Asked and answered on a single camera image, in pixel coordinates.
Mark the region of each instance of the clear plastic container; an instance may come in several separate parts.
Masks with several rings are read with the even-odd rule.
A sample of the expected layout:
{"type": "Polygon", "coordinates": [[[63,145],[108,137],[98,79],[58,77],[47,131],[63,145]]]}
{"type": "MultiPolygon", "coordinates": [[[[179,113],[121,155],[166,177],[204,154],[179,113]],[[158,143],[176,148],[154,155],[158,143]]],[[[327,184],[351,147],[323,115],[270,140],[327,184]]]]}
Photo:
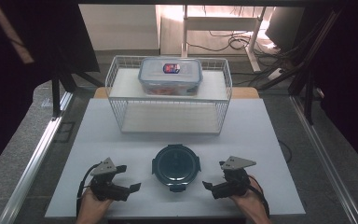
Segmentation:
{"type": "Polygon", "coordinates": [[[195,59],[151,57],[142,60],[138,78],[146,94],[194,96],[202,68],[195,59]]]}

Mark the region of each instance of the wire basket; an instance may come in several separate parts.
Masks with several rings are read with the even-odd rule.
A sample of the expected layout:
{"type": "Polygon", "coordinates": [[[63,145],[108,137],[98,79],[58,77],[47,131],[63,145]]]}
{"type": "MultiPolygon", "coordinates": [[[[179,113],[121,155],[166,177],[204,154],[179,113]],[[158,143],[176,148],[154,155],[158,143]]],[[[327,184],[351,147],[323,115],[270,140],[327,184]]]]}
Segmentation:
{"type": "Polygon", "coordinates": [[[144,93],[138,80],[145,56],[116,56],[105,87],[123,133],[220,134],[232,93],[226,59],[197,58],[203,80],[196,96],[144,93]]]}

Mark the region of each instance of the white desk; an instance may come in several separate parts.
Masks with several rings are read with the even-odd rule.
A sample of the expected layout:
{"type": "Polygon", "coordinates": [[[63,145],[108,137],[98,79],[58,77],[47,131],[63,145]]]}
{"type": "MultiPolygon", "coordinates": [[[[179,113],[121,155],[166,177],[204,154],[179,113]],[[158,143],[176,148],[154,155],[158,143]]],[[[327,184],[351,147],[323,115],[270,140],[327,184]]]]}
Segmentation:
{"type": "Polygon", "coordinates": [[[246,170],[263,187],[272,215],[305,213],[261,99],[232,100],[218,136],[123,134],[108,101],[91,99],[46,217],[74,217],[80,181],[91,165],[107,157],[128,166],[113,179],[115,184],[142,183],[126,202],[112,203],[109,218],[241,216],[230,199],[215,200],[201,183],[224,182],[218,162],[230,155],[257,162],[246,170]],[[151,161],[168,144],[177,143],[200,157],[201,172],[186,191],[173,193],[151,174],[151,161]]]}

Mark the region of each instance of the floor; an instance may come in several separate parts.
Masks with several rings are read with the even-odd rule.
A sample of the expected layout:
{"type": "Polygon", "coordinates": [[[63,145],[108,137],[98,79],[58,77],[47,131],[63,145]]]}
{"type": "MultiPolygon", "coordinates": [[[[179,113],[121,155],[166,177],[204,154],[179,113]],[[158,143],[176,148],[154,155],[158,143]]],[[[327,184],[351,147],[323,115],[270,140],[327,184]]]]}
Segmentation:
{"type": "MultiPolygon", "coordinates": [[[[263,41],[265,40],[260,39],[260,46],[262,46],[263,41]]],[[[104,83],[104,77],[111,60],[114,55],[121,53],[117,51],[96,52],[101,74],[91,73],[90,75],[104,83]]],[[[155,53],[158,54],[155,51],[133,51],[131,54],[150,55],[155,53]]],[[[225,52],[221,55],[211,55],[202,50],[193,51],[191,54],[227,58],[234,86],[257,86],[268,81],[269,73],[261,74],[261,76],[260,74],[253,74],[244,53],[239,55],[238,53],[225,52]]],[[[265,59],[263,62],[269,64],[273,61],[272,59],[265,59]]],[[[265,65],[262,65],[262,67],[263,69],[269,68],[265,65]]],[[[48,202],[60,178],[71,144],[75,140],[76,131],[88,100],[96,90],[94,86],[82,78],[76,75],[74,75],[74,78],[78,85],[75,100],[71,103],[68,111],[65,112],[67,119],[63,121],[58,130],[50,147],[51,150],[48,151],[41,164],[39,174],[28,192],[22,209],[17,214],[15,223],[74,223],[72,218],[63,220],[44,218],[48,202]]],[[[287,160],[290,158],[287,164],[307,214],[289,217],[273,216],[271,220],[273,223],[358,223],[358,221],[350,222],[344,209],[342,209],[342,201],[336,194],[339,189],[335,189],[330,183],[329,167],[326,168],[320,163],[320,154],[310,141],[307,127],[301,122],[301,117],[296,111],[293,100],[287,94],[287,86],[290,82],[291,79],[289,78],[279,85],[261,91],[259,94],[266,104],[277,138],[282,143],[282,153],[287,160]]],[[[49,82],[35,89],[34,103],[0,157],[0,216],[21,179],[28,161],[32,158],[40,137],[51,120],[51,99],[51,84],[49,82]]],[[[303,100],[302,95],[298,96],[297,100],[301,102],[303,100]]],[[[338,180],[344,183],[358,209],[358,155],[320,108],[320,98],[313,101],[312,118],[314,121],[312,127],[323,143],[323,150],[334,164],[333,168],[337,170],[338,180]]]]}

